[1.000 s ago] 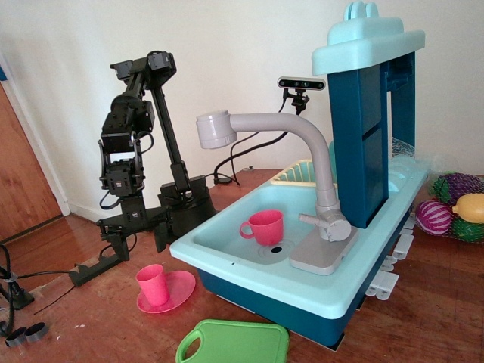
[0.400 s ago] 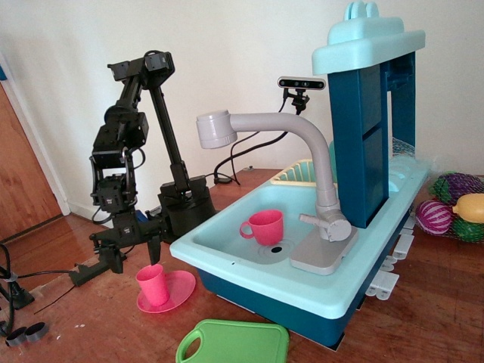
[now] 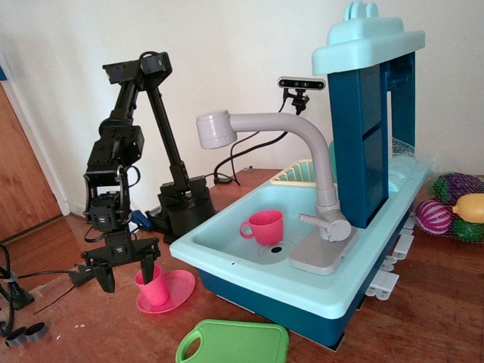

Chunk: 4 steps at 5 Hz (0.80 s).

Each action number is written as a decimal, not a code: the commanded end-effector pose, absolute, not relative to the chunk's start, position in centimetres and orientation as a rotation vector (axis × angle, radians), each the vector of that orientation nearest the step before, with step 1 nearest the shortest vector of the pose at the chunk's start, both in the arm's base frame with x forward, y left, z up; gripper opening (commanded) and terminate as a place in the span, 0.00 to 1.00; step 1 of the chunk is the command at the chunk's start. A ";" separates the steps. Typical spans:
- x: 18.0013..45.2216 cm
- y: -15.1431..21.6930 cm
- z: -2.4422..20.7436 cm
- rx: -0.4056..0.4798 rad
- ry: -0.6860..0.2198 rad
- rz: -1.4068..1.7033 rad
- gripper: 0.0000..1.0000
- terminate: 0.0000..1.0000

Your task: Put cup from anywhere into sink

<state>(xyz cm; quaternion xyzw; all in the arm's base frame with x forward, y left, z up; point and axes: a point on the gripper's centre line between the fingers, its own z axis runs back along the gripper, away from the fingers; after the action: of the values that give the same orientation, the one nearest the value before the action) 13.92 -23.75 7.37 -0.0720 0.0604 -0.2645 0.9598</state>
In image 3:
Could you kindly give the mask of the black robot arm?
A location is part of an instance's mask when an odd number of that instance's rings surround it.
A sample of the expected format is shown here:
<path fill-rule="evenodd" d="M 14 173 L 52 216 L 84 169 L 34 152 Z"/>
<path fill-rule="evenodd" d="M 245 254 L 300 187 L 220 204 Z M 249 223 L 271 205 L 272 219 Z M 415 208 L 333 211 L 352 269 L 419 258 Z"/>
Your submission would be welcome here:
<path fill-rule="evenodd" d="M 120 91 L 110 116 L 99 126 L 100 138 L 94 143 L 84 174 L 86 203 L 84 216 L 100 232 L 99 247 L 82 254 L 84 264 L 72 277 L 75 285 L 96 279 L 103 291 L 115 290 L 113 268 L 140 262 L 144 283 L 151 282 L 154 262 L 160 257 L 159 240 L 138 240 L 132 236 L 128 171 L 140 160 L 144 136 L 133 123 L 138 94 L 146 92 L 166 154 L 172 181 L 160 188 L 160 211 L 147 219 L 172 243 L 201 225 L 216 213 L 205 176 L 190 177 L 178 152 L 171 125 L 163 105 L 159 85 L 172 73 L 166 52 L 147 51 L 137 60 L 107 64 L 112 84 Z"/>

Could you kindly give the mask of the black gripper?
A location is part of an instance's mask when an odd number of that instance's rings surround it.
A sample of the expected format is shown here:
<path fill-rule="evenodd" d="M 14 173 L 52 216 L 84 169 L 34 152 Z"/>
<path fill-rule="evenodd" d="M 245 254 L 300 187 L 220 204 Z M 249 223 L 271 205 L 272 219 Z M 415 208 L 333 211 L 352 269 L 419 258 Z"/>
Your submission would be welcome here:
<path fill-rule="evenodd" d="M 112 267 L 120 265 L 140 262 L 143 284 L 153 280 L 154 261 L 159 257 L 157 237 L 133 240 L 129 232 L 117 232 L 107 235 L 104 241 L 103 247 L 82 254 L 86 265 L 94 266 L 92 271 L 104 292 L 115 292 Z"/>

